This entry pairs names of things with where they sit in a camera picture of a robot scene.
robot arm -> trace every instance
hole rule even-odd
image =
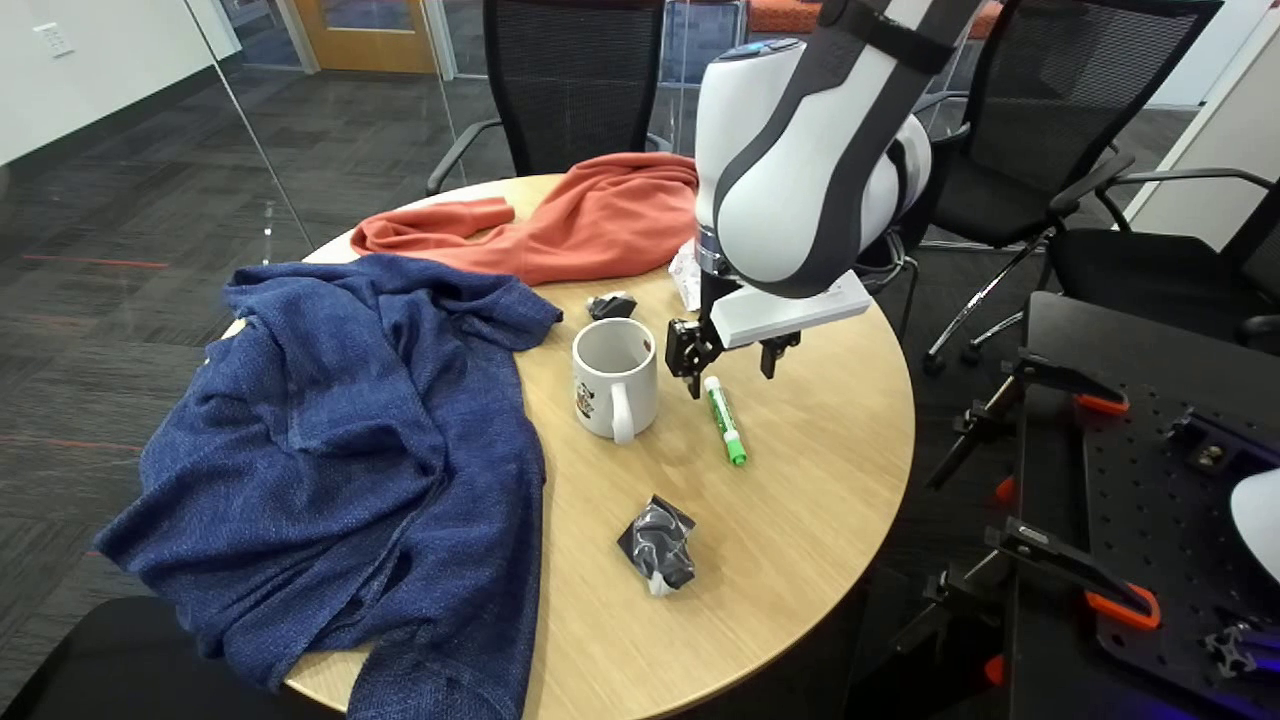
[[[696,106],[700,305],[669,329],[669,369],[700,393],[727,349],[773,377],[798,329],[857,317],[857,256],[929,183],[913,119],[981,0],[824,0],[808,39],[741,44]]]

blue cloth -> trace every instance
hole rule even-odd
[[[255,683],[372,640],[351,717],[521,717],[545,461],[511,351],[559,310],[395,256],[243,266],[226,308],[100,553]]]

orange cloth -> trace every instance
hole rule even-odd
[[[691,238],[691,193],[689,157],[613,153],[572,165],[528,219],[499,195],[437,199],[358,219],[351,246],[508,270],[522,285],[639,275]]]

floor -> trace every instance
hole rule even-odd
[[[209,79],[80,130],[57,153],[0,166],[0,707],[64,626],[106,595],[141,593],[90,553],[134,492],[134,449],[219,336],[219,289],[235,263],[296,259],[351,219],[420,195],[449,137],[492,113],[482,82],[230,72],[299,223],[277,199],[222,90]],[[689,128],[662,95],[654,119]],[[1159,157],[1184,115],[1143,115],[1127,139]],[[455,183],[503,176],[499,145]],[[992,270],[986,253],[925,253],[907,357]],[[992,310],[1015,308],[1028,266]],[[951,439],[951,415],[998,364],[917,377],[919,461]],[[981,545],[985,475],[1008,449],[967,463],[951,495],[913,501],[880,575],[907,599],[865,621],[853,595],[795,653],[691,717],[844,717],[848,679],[917,599],[925,566]]]

